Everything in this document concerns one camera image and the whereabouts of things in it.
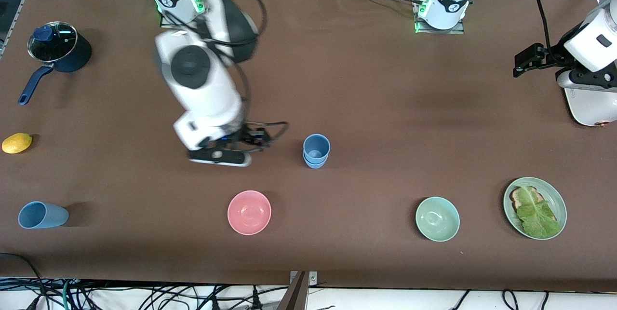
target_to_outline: tipped over blue cup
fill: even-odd
[[[67,221],[68,211],[48,202],[29,202],[17,216],[17,222],[24,229],[53,228]]]
[[[330,155],[330,140],[321,134],[312,134],[304,139],[302,156],[306,164],[313,169],[321,168]]]

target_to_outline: floor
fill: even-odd
[[[268,290],[275,286],[258,286],[258,290]],[[219,297],[250,297],[253,288],[251,286],[232,286],[220,293]],[[202,286],[197,289],[200,296],[206,296],[212,291],[211,286]],[[275,310],[276,305],[282,298],[285,290],[266,293],[260,296],[264,304],[264,310]],[[311,288],[307,298],[307,310],[451,310],[459,301],[463,291],[439,291],[439,290],[354,290],[346,288]],[[544,293],[542,292],[516,292],[518,306],[522,310],[540,310]],[[21,310],[25,309],[34,299],[30,291],[4,291],[0,292],[0,309]],[[137,310],[139,305],[150,297],[150,291],[127,290],[127,291],[98,291],[92,294],[92,300],[101,310]],[[154,303],[151,308],[158,310],[161,302],[168,296],[163,296]],[[507,301],[513,306],[513,301],[507,295]],[[181,298],[186,304],[179,302],[163,303],[163,310],[192,310],[197,303],[191,298]],[[220,308],[227,310],[237,301],[221,301]],[[40,301],[37,309],[46,308],[44,301]],[[250,308],[248,303],[242,303],[236,310]],[[580,294],[580,293],[551,293],[546,303],[546,310],[614,310],[617,308],[617,295],[605,294]],[[53,310],[62,310],[55,304]],[[208,303],[203,310],[211,310],[212,304]],[[502,300],[500,291],[472,291],[469,293],[459,310],[507,310]]]

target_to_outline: mint green bowl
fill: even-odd
[[[549,238],[534,238],[531,235],[527,235],[527,233],[523,231],[523,224],[516,215],[514,205],[510,198],[512,192],[517,189],[517,187],[522,186],[536,187],[538,193],[542,194],[542,196],[544,197],[544,200],[549,202],[548,204],[551,211],[553,211],[555,218],[557,218],[557,222],[559,222],[559,225],[562,227],[557,232],[557,234]],[[566,203],[564,203],[561,194],[559,194],[555,187],[551,186],[548,182],[535,177],[517,178],[507,187],[507,189],[505,190],[505,194],[503,194],[503,211],[505,211],[505,216],[508,218],[510,224],[512,224],[512,226],[516,228],[516,230],[520,234],[523,234],[525,237],[535,240],[548,240],[557,237],[557,235],[560,235],[560,233],[563,231],[563,228],[566,226],[566,221],[568,220]]]
[[[434,242],[447,242],[458,232],[461,219],[456,207],[447,199],[430,197],[416,210],[416,225],[425,237]]]

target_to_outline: blue handle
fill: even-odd
[[[28,104],[33,93],[35,92],[35,89],[37,88],[40,78],[44,77],[48,73],[51,73],[51,71],[53,70],[54,70],[53,67],[42,66],[38,68],[37,71],[32,73],[32,76],[30,77],[30,79],[28,80],[28,83],[26,84],[26,87],[24,88],[24,92],[22,92],[22,95],[19,97],[19,100],[17,101],[19,105]]]

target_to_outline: yellow lemon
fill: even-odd
[[[30,147],[32,136],[25,133],[17,133],[4,139],[2,150],[6,153],[19,153]]]

